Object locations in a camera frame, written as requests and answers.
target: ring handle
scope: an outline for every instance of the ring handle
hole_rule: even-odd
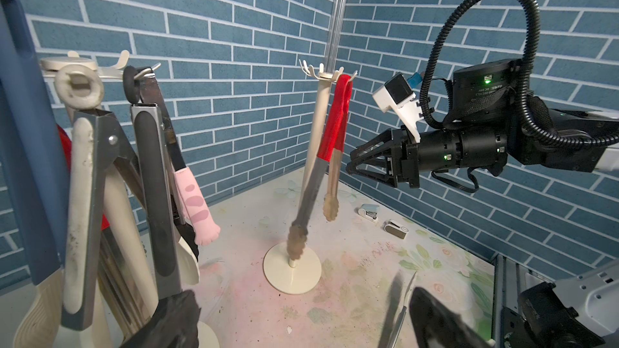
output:
[[[137,69],[133,66],[127,66],[123,70],[123,90],[124,96],[129,101],[129,104],[135,105],[140,103],[140,81],[135,80]]]
[[[54,87],[65,105],[78,111],[94,109],[103,101],[101,78],[83,65],[66,65],[58,70]]]

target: brick wallpaper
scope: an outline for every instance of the brick wallpaper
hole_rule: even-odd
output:
[[[339,59],[354,82],[346,151],[400,125],[371,93],[395,72],[422,72],[445,20],[463,0],[348,0]],[[619,111],[619,0],[538,0],[542,32],[531,89],[553,107]],[[484,0],[447,38],[435,76],[522,54],[524,15],[515,0]],[[440,119],[442,82],[430,89]],[[419,123],[420,131],[428,126]],[[507,255],[548,277],[579,274],[619,257],[619,174],[524,167],[500,177],[476,171],[481,189],[463,193],[424,174],[420,189],[341,179],[485,259]],[[466,170],[452,176],[468,182]]]
[[[297,62],[322,61],[332,0],[21,1],[41,57],[77,50],[112,65],[126,49],[131,65],[162,63],[157,78],[209,204],[303,165],[316,81]],[[47,83],[56,120],[68,128],[53,80]],[[103,107],[134,141],[120,82],[105,82]],[[131,201],[145,228],[143,210]],[[27,277],[7,188],[0,187],[0,289]]]

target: red handle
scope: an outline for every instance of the red handle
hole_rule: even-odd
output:
[[[318,148],[318,157],[327,162],[331,159],[331,154],[338,141],[342,124],[344,124],[344,126],[346,124],[344,115],[348,115],[348,104],[350,102],[350,95],[352,94],[352,83],[350,83],[349,88],[349,80],[350,76],[346,74],[340,75],[340,78],[337,79],[333,105],[331,105],[329,117],[327,118],[327,125],[324,128],[324,134],[320,142],[320,147]]]
[[[352,81],[346,83],[346,93],[344,94],[344,108],[342,109],[342,125],[337,135],[336,149],[344,152],[344,140],[346,139],[346,126],[348,125],[348,110],[350,97],[352,96]]]

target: black cable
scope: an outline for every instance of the black cable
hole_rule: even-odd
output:
[[[479,190],[479,183],[477,183],[477,178],[475,177],[475,175],[472,174],[472,172],[474,170],[476,170],[477,168],[478,167],[469,167],[466,170],[466,175],[468,176],[468,179],[471,182],[473,182],[473,187],[474,188],[470,188],[470,187],[467,187],[465,185],[462,185],[462,184],[456,182],[455,180],[451,180],[451,179],[447,179],[446,177],[439,176],[439,175],[435,174],[434,171],[432,171],[430,173],[430,175],[432,175],[432,177],[434,179],[437,179],[438,181],[443,182],[443,183],[445,183],[446,185],[448,185],[450,187],[453,187],[455,189],[460,189],[460,191],[464,191],[464,192],[468,192],[468,193],[475,193],[475,192],[477,192]]]
[[[481,0],[464,0],[449,16],[441,32],[437,36],[437,40],[432,47],[429,55],[428,65],[423,76],[422,87],[419,92],[420,106],[422,107],[423,118],[428,125],[434,129],[443,129],[443,124],[432,117],[431,110],[428,106],[429,84],[434,75],[434,70],[437,67],[438,55],[443,48],[443,44],[449,35],[449,32],[454,27],[456,22],[476,3]],[[516,82],[516,108],[518,117],[522,127],[528,134],[541,143],[562,147],[572,148],[575,150],[591,147],[609,146],[619,143],[619,133],[613,133],[605,136],[594,138],[568,138],[558,136],[553,131],[547,131],[539,127],[535,122],[533,115],[529,109],[527,102],[527,91],[529,90],[529,77],[533,70],[533,61],[537,52],[540,34],[540,12],[537,0],[517,0],[524,10],[527,21],[527,34],[524,44],[524,52],[522,54],[521,68],[518,71]]]
[[[434,77],[432,78],[430,81],[434,81],[434,80],[441,80],[443,82],[445,82],[445,91],[447,92],[447,100],[449,101],[449,111],[452,110],[453,108],[453,95],[454,95],[454,83],[451,80],[448,80],[447,78],[443,78],[443,77]]]

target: floral tablecloth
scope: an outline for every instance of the floral tablecloth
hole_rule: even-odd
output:
[[[287,237],[302,177],[299,169],[211,207],[221,235],[201,247],[201,282],[191,289],[222,347],[376,347],[388,339],[383,326],[399,313],[414,271],[417,286],[490,338],[491,264],[383,205],[379,223],[363,219],[357,208],[376,202],[341,182],[337,220],[327,222],[326,177],[308,229],[308,246],[322,262],[320,282],[303,295],[275,290],[262,259]],[[409,229],[405,240],[382,230],[391,219]],[[417,346],[409,317],[396,346]]]

